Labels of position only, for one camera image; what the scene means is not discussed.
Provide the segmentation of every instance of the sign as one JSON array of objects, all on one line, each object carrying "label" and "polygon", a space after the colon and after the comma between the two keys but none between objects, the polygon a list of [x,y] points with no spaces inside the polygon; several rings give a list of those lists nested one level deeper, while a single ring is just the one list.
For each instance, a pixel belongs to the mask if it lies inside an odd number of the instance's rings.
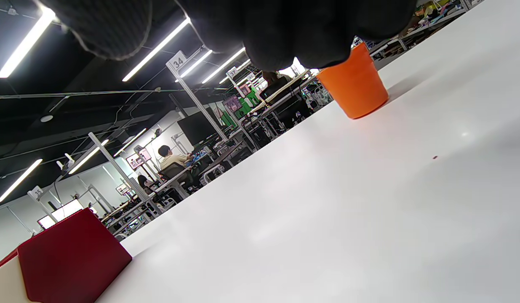
[{"label": "sign", "polygon": [[177,54],[175,54],[172,57],[172,59],[170,59],[166,63],[166,67],[168,67],[169,69],[173,69],[174,71],[179,71],[179,69],[183,66],[183,64],[185,64],[186,61],[187,61],[187,58],[185,57],[183,52],[180,50],[179,52],[177,52]]},{"label": "sign", "polygon": [[235,113],[235,111],[243,107],[243,105],[241,105],[241,102],[239,102],[239,98],[237,98],[237,96],[235,95],[227,98],[227,100],[223,102],[223,105],[226,106],[226,108],[231,110],[233,113]]},{"label": "sign", "polygon": [[227,75],[233,79],[233,77],[237,75],[237,67],[232,67],[232,69],[227,72]]},{"label": "sign", "polygon": [[254,75],[254,73],[250,73],[247,75],[247,80],[250,82],[254,81],[255,78],[256,76]]},{"label": "sign", "polygon": [[39,201],[39,197],[43,194],[43,190],[39,186],[35,186],[32,190],[27,192],[27,194]]}]

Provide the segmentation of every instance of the chair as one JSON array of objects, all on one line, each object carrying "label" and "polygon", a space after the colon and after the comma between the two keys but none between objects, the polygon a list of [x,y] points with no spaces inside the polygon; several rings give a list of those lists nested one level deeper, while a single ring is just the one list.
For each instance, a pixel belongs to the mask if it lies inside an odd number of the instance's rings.
[{"label": "chair", "polygon": [[[171,180],[175,176],[177,176],[179,173],[185,170],[185,167],[182,167],[178,163],[172,163],[171,165],[168,165],[168,167],[164,168],[159,173],[163,175],[168,180]],[[194,186],[194,178],[192,177],[192,174],[190,171],[187,171],[185,174],[181,175],[177,179],[177,181],[180,183],[180,185],[187,189],[189,186]]]}]

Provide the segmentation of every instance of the number sign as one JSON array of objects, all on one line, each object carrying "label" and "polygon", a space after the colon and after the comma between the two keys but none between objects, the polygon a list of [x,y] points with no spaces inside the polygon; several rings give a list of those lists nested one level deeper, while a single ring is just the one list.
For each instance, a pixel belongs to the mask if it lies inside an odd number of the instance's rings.
[{"label": "number sign", "polygon": [[183,66],[183,64],[185,64],[186,61],[187,58],[180,50],[177,52],[177,54],[175,54],[175,56],[172,57],[172,59],[170,59],[170,61],[166,63],[166,67],[173,69],[174,71],[179,71],[179,69]]}]

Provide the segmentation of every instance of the white tabletop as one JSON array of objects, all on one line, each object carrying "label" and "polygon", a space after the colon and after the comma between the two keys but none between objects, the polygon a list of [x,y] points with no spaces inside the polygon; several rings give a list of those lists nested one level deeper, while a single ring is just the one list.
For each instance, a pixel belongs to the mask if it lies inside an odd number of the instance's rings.
[{"label": "white tabletop", "polygon": [[511,29],[520,0],[486,0],[381,70],[379,111],[333,102],[218,177],[98,303],[520,303]]}]

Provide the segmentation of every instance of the cable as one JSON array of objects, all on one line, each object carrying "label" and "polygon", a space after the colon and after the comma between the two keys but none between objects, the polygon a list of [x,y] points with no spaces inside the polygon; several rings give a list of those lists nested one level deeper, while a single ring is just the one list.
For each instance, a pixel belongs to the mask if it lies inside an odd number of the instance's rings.
[{"label": "cable", "polygon": [[58,188],[56,187],[56,182],[58,180],[54,181],[54,190],[56,191],[56,196],[58,196],[58,200],[59,200],[59,203],[61,204],[61,198],[59,197],[59,192],[58,192]]}]

